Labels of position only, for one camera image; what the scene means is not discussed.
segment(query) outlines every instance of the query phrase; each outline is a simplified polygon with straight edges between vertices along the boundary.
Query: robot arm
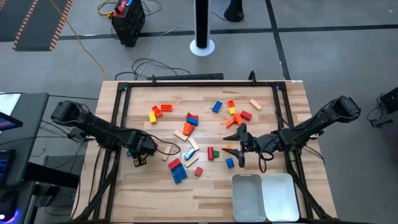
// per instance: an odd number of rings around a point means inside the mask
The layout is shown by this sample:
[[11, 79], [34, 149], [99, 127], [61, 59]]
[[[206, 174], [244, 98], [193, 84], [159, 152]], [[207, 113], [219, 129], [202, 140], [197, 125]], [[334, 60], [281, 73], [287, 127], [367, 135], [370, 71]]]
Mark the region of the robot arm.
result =
[[260, 155], [265, 152], [273, 153], [276, 150], [282, 152], [292, 147], [301, 148], [310, 140], [311, 135], [322, 133], [323, 129], [335, 122], [354, 121], [359, 118], [360, 114], [361, 109], [351, 98], [341, 96], [326, 104], [310, 119], [294, 127], [273, 131], [258, 138], [253, 137], [247, 131], [246, 125], [242, 124], [236, 134], [224, 138], [224, 140], [240, 141], [241, 150], [223, 150], [236, 156], [239, 166], [244, 167], [245, 152], [256, 152]]

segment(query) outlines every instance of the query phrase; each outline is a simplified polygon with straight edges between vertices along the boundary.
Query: black floor mat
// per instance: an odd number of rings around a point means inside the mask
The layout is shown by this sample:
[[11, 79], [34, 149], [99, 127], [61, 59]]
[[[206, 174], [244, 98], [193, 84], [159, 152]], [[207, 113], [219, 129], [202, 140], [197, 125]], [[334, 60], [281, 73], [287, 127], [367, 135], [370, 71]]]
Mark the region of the black floor mat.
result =
[[55, 0], [54, 2], [63, 12], [62, 17], [49, 0], [32, 0], [16, 33], [14, 50], [49, 51], [55, 48], [73, 1]]
[[12, 42], [15, 40], [15, 36], [33, 1], [0, 0], [0, 42]]

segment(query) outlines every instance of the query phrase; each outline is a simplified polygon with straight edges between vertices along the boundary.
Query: concrete floor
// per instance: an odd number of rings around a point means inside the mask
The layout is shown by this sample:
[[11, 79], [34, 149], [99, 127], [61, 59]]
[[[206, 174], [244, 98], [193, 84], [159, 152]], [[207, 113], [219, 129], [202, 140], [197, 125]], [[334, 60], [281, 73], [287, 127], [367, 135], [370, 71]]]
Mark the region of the concrete floor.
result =
[[[102, 0], [75, 0], [68, 16], [79, 34], [109, 34], [110, 21], [95, 12]], [[177, 25], [193, 26], [191, 0], [159, 0], [162, 11], [147, 18], [143, 32], [164, 32]], [[212, 11], [223, 15], [227, 0], [213, 0]], [[398, 2], [389, 0], [272, 0], [279, 27], [364, 26], [395, 24]], [[151, 9], [157, 5], [148, 2]], [[271, 28], [266, 3], [244, 1], [245, 22], [230, 24], [211, 17], [212, 29]], [[64, 27], [62, 35], [72, 35]], [[218, 34], [211, 38], [215, 52], [198, 58], [189, 51], [194, 36], [164, 37], [154, 59], [192, 73], [223, 72], [225, 79], [246, 79], [255, 70], [258, 79], [281, 80], [282, 69], [271, 33]], [[395, 223], [398, 219], [398, 129], [386, 125], [372, 128], [366, 114], [376, 106], [376, 97], [398, 86], [398, 30], [356, 30], [281, 33], [280, 38], [291, 79], [303, 80], [312, 111], [331, 98], [351, 96], [362, 108], [357, 121], [336, 124], [320, 138], [326, 171], [339, 218], [346, 221]], [[112, 80], [129, 71], [138, 58], [148, 57], [156, 37], [141, 37], [134, 48], [114, 39], [84, 40]], [[82, 51], [76, 40], [61, 40], [53, 52], [15, 52], [11, 42], [0, 43], [0, 91], [46, 91], [54, 95], [98, 97], [103, 74]], [[146, 75], [171, 75], [147, 66]], [[51, 98], [44, 120], [59, 98]], [[80, 100], [95, 109], [96, 101]], [[72, 155], [77, 145], [59, 139], [38, 139], [33, 154]], [[34, 158], [42, 163], [44, 155]], [[70, 208], [49, 209], [68, 213]], [[36, 223], [53, 223], [67, 217], [52, 217], [39, 211]]]

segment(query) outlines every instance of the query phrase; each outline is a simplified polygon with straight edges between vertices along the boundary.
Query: pole base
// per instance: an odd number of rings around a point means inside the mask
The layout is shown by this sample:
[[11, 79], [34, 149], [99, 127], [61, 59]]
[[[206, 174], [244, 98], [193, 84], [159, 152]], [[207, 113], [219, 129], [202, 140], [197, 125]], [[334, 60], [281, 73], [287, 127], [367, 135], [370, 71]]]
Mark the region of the pole base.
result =
[[209, 56], [211, 53], [213, 53], [216, 46], [214, 45], [214, 42], [212, 40], [209, 40], [209, 46], [207, 46], [207, 48], [201, 49], [197, 47], [196, 40], [193, 40], [189, 45], [189, 48], [191, 49], [191, 52], [194, 55], [199, 57], [204, 57], [204, 56]]

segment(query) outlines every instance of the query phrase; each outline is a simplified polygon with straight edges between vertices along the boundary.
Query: white plastic tray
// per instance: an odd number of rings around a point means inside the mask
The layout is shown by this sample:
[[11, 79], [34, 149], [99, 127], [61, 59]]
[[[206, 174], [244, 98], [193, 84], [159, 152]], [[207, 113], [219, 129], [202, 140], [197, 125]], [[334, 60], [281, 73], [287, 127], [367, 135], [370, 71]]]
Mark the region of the white plastic tray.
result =
[[257, 174], [232, 177], [234, 219], [238, 222], [264, 222], [261, 177]]
[[266, 174], [261, 187], [264, 210], [269, 221], [294, 222], [300, 218], [291, 175]]

